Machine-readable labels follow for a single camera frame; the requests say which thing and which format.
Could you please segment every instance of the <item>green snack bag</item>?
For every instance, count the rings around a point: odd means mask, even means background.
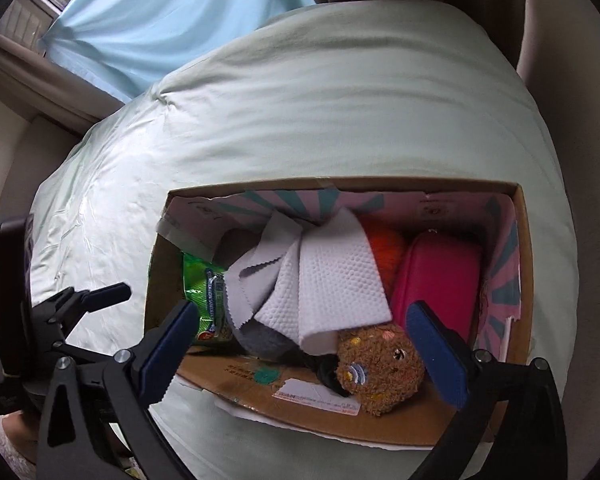
[[[234,334],[224,313],[224,269],[182,253],[184,296],[198,306],[200,325],[193,344],[231,341]]]

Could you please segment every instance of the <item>bed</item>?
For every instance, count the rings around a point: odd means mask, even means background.
[[[130,301],[86,316],[70,337],[113,354],[142,336],[147,268],[169,189],[350,175],[522,184],[534,254],[529,357],[549,360],[562,392],[578,271],[551,138],[485,32],[426,0],[286,13],[94,126],[34,200],[34,304],[70,285],[127,282]],[[234,418],[177,378],[152,415],[201,479],[405,478],[424,456]]]

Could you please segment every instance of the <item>metal screw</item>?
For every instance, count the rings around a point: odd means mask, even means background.
[[[487,350],[476,350],[474,355],[475,360],[483,364],[489,363],[493,359],[493,356]]]
[[[113,354],[113,360],[117,363],[126,363],[131,359],[131,352],[126,348],[122,350],[118,350],[115,354]]]
[[[65,368],[68,368],[69,366],[71,366],[72,361],[73,361],[73,359],[71,359],[70,357],[67,357],[67,356],[61,357],[56,362],[56,368],[58,368],[60,370],[64,370]]]
[[[546,361],[546,359],[542,359],[541,357],[534,359],[534,366],[538,370],[548,370],[549,369],[549,363]]]

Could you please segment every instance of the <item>pink pouch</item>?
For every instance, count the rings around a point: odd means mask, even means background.
[[[394,323],[404,328],[407,307],[424,300],[465,340],[469,339],[480,285],[480,245],[433,231],[419,234],[404,255],[391,298]]]

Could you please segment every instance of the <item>green sticker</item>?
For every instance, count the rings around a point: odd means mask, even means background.
[[[253,376],[258,384],[271,384],[278,377],[280,377],[280,372],[278,370],[266,366],[258,368]]]

